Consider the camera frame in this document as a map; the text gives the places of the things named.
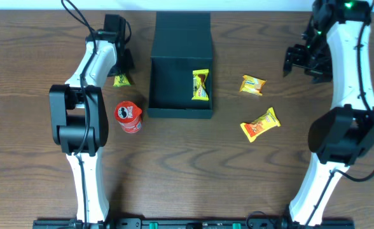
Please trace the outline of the green yellow snack packet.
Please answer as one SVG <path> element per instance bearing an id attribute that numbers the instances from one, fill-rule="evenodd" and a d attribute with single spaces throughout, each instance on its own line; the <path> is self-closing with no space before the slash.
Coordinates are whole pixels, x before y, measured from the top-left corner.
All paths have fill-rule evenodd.
<path id="1" fill-rule="evenodd" d="M 132 84 L 125 73 L 118 74 L 114 77 L 114 81 L 113 81 L 114 87 L 127 87 L 131 85 Z"/>

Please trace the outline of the red Pringles can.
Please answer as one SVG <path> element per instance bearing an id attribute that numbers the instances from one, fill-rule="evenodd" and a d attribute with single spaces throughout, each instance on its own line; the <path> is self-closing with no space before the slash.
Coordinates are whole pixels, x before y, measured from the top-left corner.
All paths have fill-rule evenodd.
<path id="1" fill-rule="evenodd" d="M 142 127 L 142 109 L 131 101 L 120 102 L 114 111 L 114 117 L 121 128 L 129 134 L 138 132 Z"/>

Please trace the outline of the black gift box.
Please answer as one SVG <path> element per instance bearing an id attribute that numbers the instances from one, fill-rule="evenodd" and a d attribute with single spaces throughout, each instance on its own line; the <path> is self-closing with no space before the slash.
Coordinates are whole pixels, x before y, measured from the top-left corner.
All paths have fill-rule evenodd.
<path id="1" fill-rule="evenodd" d="M 159 11 L 151 51 L 148 116 L 212 118 L 211 14 Z M 193 71 L 207 69 L 208 101 L 194 101 Z"/>

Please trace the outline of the yellow biscuit packet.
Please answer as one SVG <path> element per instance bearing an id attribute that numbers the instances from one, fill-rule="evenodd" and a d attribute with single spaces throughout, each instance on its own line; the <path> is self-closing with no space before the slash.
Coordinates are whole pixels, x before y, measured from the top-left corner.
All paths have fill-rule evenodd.
<path id="1" fill-rule="evenodd" d="M 240 86 L 241 92 L 262 96 L 261 89 L 267 82 L 266 80 L 261 80 L 249 75 L 243 75 L 243 79 L 244 80 Z"/>

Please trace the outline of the yellow brown chocolate packet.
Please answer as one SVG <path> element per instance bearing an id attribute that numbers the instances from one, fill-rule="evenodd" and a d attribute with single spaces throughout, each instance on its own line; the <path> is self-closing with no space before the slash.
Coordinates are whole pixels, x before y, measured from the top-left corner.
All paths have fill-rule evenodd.
<path id="1" fill-rule="evenodd" d="M 205 82 L 208 77 L 208 69 L 193 71 L 193 101 L 209 101 L 209 96 L 205 90 Z"/>

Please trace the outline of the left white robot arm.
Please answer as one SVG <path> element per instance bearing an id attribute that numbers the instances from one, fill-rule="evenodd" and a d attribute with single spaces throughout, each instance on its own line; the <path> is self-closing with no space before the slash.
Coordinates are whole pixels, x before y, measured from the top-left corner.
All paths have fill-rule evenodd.
<path id="1" fill-rule="evenodd" d="M 73 75 L 49 91 L 53 140 L 73 172 L 81 228 L 104 228 L 109 214 L 102 175 L 109 123 L 102 87 L 119 68 L 124 44 L 122 32 L 91 32 Z"/>

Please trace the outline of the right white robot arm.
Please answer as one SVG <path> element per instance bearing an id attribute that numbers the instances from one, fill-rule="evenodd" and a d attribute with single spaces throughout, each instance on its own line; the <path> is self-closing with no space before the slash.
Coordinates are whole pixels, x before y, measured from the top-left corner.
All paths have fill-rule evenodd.
<path id="1" fill-rule="evenodd" d="M 369 40 L 374 4 L 316 0 L 302 35 L 286 51 L 283 73 L 300 67 L 314 83 L 331 82 L 330 110 L 311 124 L 310 163 L 277 228 L 352 228 L 351 220 L 326 220 L 323 212 L 341 178 L 374 145 L 374 91 Z"/>

